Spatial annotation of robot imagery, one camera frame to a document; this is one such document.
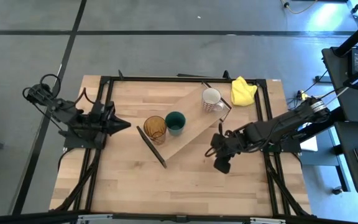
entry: wooden board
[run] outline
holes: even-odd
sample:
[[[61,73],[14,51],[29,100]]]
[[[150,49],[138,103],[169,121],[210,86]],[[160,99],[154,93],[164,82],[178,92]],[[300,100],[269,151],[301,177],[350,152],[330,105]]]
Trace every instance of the wooden board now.
[[[87,87],[91,100],[96,98],[99,79],[98,76],[85,76],[83,79],[82,87]],[[277,80],[267,83],[273,115],[286,112],[281,82]],[[210,84],[219,88],[223,98],[230,99],[230,84]],[[231,172],[226,175],[214,169],[213,157],[204,157],[213,133],[218,131],[218,122],[172,156],[168,169],[161,166],[139,136],[135,127],[143,125],[145,118],[156,111],[166,110],[199,85],[114,82],[112,99],[116,104],[116,115],[131,122],[132,127],[111,136],[102,152],[91,208],[93,212],[247,216],[272,214],[261,153],[237,155],[231,160]],[[254,104],[246,107],[231,106],[232,110],[223,125],[224,131],[257,121]],[[88,111],[91,105],[81,100],[78,107]],[[62,160],[50,208],[59,206],[75,186],[83,154],[83,150],[75,149]],[[308,211],[308,198],[299,162],[291,154],[282,154],[282,164],[290,192]],[[278,189],[277,195],[281,204]]]
[[[165,118],[172,111],[179,111],[186,118],[186,125],[181,135],[172,136],[167,131],[165,142],[161,145],[154,144],[156,150],[158,150],[165,161],[229,112],[227,106],[221,111],[212,111],[210,113],[203,111],[201,95],[207,87],[200,84],[198,86],[198,88],[170,106],[168,110],[162,112],[155,111],[154,115],[162,118]]]

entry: green cup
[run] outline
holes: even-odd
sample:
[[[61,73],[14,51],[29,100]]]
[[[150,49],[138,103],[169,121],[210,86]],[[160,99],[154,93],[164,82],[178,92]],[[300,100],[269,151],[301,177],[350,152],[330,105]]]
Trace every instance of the green cup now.
[[[181,112],[171,112],[165,117],[165,122],[167,124],[168,131],[173,136],[178,136],[183,131],[183,128],[186,124],[185,115]]]

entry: mug handle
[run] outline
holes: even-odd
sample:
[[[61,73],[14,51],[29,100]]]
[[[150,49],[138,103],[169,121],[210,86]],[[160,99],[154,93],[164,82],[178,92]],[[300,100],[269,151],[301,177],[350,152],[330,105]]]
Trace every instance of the mug handle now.
[[[223,110],[223,108],[225,106],[226,105],[222,101],[219,101],[218,103],[215,104],[214,110],[215,111],[221,111],[221,110]]]

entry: black desk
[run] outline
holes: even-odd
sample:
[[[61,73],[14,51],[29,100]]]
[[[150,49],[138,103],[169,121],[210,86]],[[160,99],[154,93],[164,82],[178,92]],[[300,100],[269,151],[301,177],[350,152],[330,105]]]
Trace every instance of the black desk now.
[[[351,172],[354,186],[358,192],[358,161],[353,151],[355,147],[358,147],[358,123],[337,122],[335,123],[335,129],[341,142],[341,149]]]
[[[347,80],[347,57],[337,57],[331,49],[323,49],[322,53],[334,88],[338,89],[342,87],[343,82]],[[345,118],[348,121],[358,122],[358,90],[350,88],[339,96],[338,100]]]

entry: caster wheel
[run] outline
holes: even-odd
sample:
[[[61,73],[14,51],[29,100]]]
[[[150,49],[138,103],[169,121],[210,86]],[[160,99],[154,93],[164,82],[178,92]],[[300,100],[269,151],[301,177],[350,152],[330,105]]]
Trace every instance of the caster wheel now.
[[[106,139],[107,139],[107,134],[101,132],[97,133],[96,137],[94,138],[94,144],[96,148],[104,149],[104,147],[106,146]]]
[[[354,6],[354,8],[352,9],[351,13],[354,14],[356,13],[358,10],[358,4]]]
[[[342,187],[336,187],[331,191],[334,195],[339,195],[343,192]]]

